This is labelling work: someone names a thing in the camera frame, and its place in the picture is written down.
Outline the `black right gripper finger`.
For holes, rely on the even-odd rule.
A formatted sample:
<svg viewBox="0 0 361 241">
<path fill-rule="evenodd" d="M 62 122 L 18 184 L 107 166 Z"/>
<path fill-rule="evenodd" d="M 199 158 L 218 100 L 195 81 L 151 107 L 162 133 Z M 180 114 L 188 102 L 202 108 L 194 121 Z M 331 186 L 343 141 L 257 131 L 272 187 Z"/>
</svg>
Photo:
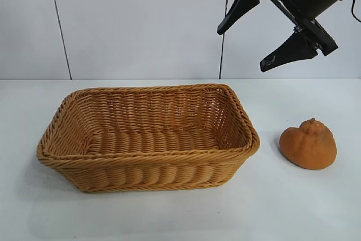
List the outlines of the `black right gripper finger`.
<svg viewBox="0 0 361 241">
<path fill-rule="evenodd" d="M 317 56 L 316 48 L 302 32 L 294 32 L 282 45 L 260 62 L 262 72 L 299 60 Z"/>
<path fill-rule="evenodd" d="M 259 0 L 234 0 L 226 16 L 219 24 L 217 33 L 223 35 L 229 30 L 243 15 L 249 12 L 260 3 Z"/>
</svg>

